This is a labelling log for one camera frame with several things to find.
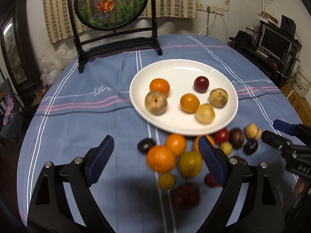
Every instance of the human hand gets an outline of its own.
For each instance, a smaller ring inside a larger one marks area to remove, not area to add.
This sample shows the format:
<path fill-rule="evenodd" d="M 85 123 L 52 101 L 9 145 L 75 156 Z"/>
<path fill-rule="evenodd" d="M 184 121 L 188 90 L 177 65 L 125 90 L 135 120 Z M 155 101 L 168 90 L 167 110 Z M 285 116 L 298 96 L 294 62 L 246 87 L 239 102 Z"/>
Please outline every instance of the human hand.
<path fill-rule="evenodd" d="M 303 189 L 304 189 L 304 178 L 299 176 L 296 186 L 294 188 L 294 194 L 297 196 L 303 191 Z"/>

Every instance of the monitor screen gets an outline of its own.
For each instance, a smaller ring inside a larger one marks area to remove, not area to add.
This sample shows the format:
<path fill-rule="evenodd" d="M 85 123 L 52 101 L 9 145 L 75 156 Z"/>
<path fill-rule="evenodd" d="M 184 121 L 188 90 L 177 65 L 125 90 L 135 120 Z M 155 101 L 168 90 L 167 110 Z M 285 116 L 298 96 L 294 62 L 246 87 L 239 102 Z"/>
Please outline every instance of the monitor screen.
<path fill-rule="evenodd" d="M 288 40 L 266 28 L 260 45 L 283 60 L 285 51 L 289 51 L 290 44 Z"/>

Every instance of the speaker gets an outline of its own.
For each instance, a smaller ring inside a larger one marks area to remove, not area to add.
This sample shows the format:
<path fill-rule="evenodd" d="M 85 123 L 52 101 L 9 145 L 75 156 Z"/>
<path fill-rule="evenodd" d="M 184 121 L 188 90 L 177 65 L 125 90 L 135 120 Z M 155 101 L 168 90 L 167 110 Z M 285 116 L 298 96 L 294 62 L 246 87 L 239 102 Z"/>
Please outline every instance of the speaker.
<path fill-rule="evenodd" d="M 281 30 L 294 37 L 296 32 L 296 24 L 294 20 L 282 15 Z"/>

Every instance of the white bowl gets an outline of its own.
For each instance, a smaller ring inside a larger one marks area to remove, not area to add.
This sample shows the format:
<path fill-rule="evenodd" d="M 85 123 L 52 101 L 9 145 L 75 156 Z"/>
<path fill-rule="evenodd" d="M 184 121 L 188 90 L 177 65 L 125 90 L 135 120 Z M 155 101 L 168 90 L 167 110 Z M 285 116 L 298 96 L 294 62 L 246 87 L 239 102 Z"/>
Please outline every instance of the white bowl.
<path fill-rule="evenodd" d="M 194 80 L 198 76 L 205 76 L 210 82 L 206 93 L 198 93 L 193 88 Z M 155 78 L 163 78 L 170 85 L 168 107 L 160 116 L 151 114 L 145 108 L 145 96 L 149 92 L 150 82 Z M 215 108 L 216 117 L 211 124 L 200 124 L 194 114 L 186 114 L 180 109 L 180 98 L 184 94 L 196 95 L 200 104 L 209 103 L 209 94 L 216 88 L 226 90 L 229 99 L 224 108 Z M 238 111 L 238 95 L 227 77 L 215 68 L 193 60 L 162 60 L 146 66 L 131 82 L 130 99 L 135 110 L 149 123 L 167 132 L 187 136 L 216 132 L 227 126 Z"/>

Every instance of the metal screw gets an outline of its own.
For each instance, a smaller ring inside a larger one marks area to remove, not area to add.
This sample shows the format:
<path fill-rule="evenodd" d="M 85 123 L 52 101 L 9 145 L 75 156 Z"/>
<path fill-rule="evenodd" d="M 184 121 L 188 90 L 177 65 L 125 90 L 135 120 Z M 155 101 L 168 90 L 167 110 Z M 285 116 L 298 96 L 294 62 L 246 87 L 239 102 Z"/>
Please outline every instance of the metal screw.
<path fill-rule="evenodd" d="M 44 164 L 44 167 L 45 168 L 49 168 L 49 167 L 51 167 L 52 166 L 52 162 L 51 161 L 48 161 L 48 162 L 46 162 L 45 164 Z"/>
<path fill-rule="evenodd" d="M 261 163 L 260 163 L 260 166 L 261 166 L 263 169 L 265 169 L 265 168 L 268 167 L 268 165 L 267 165 L 266 162 L 261 162 Z"/>
<path fill-rule="evenodd" d="M 232 164 L 232 165 L 236 165 L 238 163 L 238 160 L 236 158 L 231 158 L 229 159 L 229 162 Z"/>
<path fill-rule="evenodd" d="M 74 160 L 74 162 L 75 162 L 76 164 L 80 164 L 80 163 L 82 163 L 82 161 L 83 161 L 83 158 L 82 158 L 82 157 L 77 157 L 77 158 L 75 158 L 75 160 Z"/>

